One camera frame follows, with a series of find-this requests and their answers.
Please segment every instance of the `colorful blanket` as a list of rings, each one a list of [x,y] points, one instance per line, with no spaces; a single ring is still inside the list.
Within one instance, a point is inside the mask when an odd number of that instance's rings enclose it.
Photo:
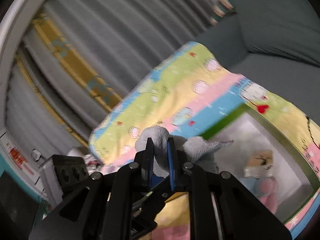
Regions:
[[[133,161],[135,142],[147,127],[160,125],[173,135],[209,139],[243,112],[258,118],[287,149],[314,189],[284,222],[296,237],[320,204],[320,149],[316,144],[320,143],[320,128],[290,102],[224,69],[201,44],[189,42],[146,76],[93,131],[90,149],[106,164],[102,172],[110,173]],[[164,232],[177,231],[180,239],[188,238],[187,233],[181,234],[189,226],[186,201],[184,195],[167,203],[157,216],[154,234],[169,239]],[[174,214],[169,209],[172,203]]]

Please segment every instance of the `washcloth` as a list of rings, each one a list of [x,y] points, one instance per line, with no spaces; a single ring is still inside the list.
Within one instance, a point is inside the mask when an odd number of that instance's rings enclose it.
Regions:
[[[207,142],[201,136],[186,139],[181,136],[169,134],[162,126],[152,126],[144,129],[135,143],[137,152],[146,149],[147,140],[151,138],[155,147],[155,159],[153,172],[158,177],[165,178],[169,175],[169,164],[167,156],[167,141],[172,137],[177,150],[184,151],[187,161],[199,165],[205,171],[218,173],[219,168],[214,162],[214,153],[223,146],[228,146],[233,141]]]

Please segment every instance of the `metal bolt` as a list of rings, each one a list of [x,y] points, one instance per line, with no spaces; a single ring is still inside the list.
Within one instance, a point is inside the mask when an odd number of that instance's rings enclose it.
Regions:
[[[135,163],[135,162],[130,163],[130,164],[129,164],[129,167],[130,167],[130,169],[136,169],[136,168],[139,167],[139,163]]]
[[[146,194],[146,197],[150,197],[152,195],[153,191],[150,191]]]
[[[231,173],[228,171],[223,171],[223,172],[221,172],[221,177],[223,177],[224,179],[230,179]]]
[[[31,152],[31,158],[34,160],[34,161],[39,161],[41,157],[41,152],[39,152],[37,149],[33,149],[33,151]]]
[[[193,164],[192,164],[192,163],[187,162],[187,163],[184,163],[184,164],[183,164],[183,167],[184,167],[185,169],[187,169],[187,170],[190,170],[190,169],[192,169],[192,168],[193,168]]]
[[[101,178],[101,173],[100,172],[94,172],[91,174],[91,179],[97,180]]]

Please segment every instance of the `gray curtain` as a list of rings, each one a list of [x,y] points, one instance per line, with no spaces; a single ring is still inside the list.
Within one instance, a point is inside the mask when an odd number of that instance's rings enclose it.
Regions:
[[[95,72],[125,97],[150,70],[206,30],[211,2],[47,0],[43,10]],[[40,88],[52,108],[87,139],[107,112],[64,71],[32,26],[23,42],[37,68],[34,82],[46,83]],[[49,156],[79,146],[41,106],[16,66],[10,87],[7,126],[26,152],[36,148]]]

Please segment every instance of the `sofa cushion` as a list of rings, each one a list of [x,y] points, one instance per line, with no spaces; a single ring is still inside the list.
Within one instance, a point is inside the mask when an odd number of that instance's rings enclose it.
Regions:
[[[290,101],[320,124],[320,68],[286,58],[249,53],[244,60],[228,70],[241,73]]]
[[[216,26],[200,34],[195,41],[206,46],[224,68],[236,64],[248,53],[236,14],[223,18]]]
[[[320,66],[320,19],[308,0],[235,0],[250,52]]]

